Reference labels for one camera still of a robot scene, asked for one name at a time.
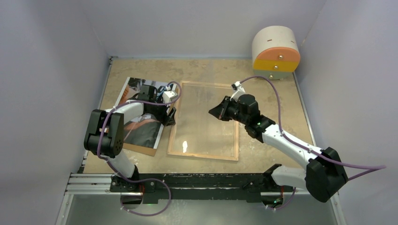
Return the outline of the printed photo sheet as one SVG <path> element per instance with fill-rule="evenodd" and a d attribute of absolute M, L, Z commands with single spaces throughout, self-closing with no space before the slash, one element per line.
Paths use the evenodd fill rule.
<path fill-rule="evenodd" d="M 154 103 L 163 102 L 163 94 L 167 90 L 166 82 L 152 81 L 141 78 L 128 77 L 122 87 L 117 105 L 128 100 L 143 100 Z M 164 124 L 170 122 L 170 106 L 144 105 L 143 115 L 132 118 L 123 128 L 123 147 L 138 151 L 158 148 Z"/>

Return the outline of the wooden picture frame with glass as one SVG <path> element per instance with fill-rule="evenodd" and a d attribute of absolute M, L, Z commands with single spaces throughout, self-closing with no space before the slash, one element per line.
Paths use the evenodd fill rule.
<path fill-rule="evenodd" d="M 238 161 L 239 125 L 221 122 L 209 114 L 231 93 L 229 84 L 182 81 L 182 95 L 175 103 L 169 155 Z"/>

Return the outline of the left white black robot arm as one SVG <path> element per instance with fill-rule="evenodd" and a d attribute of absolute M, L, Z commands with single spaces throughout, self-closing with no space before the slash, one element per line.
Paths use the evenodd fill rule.
<path fill-rule="evenodd" d="M 107 110 L 93 110 L 84 137 L 84 148 L 104 160 L 115 176 L 122 179 L 122 186 L 127 191 L 136 191 L 145 180 L 139 178 L 138 168 L 122 150 L 124 126 L 146 114 L 154 116 L 155 122 L 163 126 L 174 125 L 176 109 L 172 104 L 181 94 L 182 87 L 175 81 L 159 89 L 146 85 L 119 105 Z"/>

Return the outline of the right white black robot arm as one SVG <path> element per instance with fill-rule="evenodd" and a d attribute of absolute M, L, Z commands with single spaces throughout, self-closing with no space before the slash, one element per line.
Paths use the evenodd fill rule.
<path fill-rule="evenodd" d="M 219 120 L 244 124 L 251 138 L 278 149 L 301 166 L 276 165 L 268 169 L 263 184 L 270 191 L 280 186 L 305 189 L 324 203 L 349 180 L 336 150 L 331 147 L 323 150 L 280 131 L 278 124 L 261 114 L 258 102 L 250 94 L 241 95 L 237 100 L 225 96 L 208 112 Z"/>

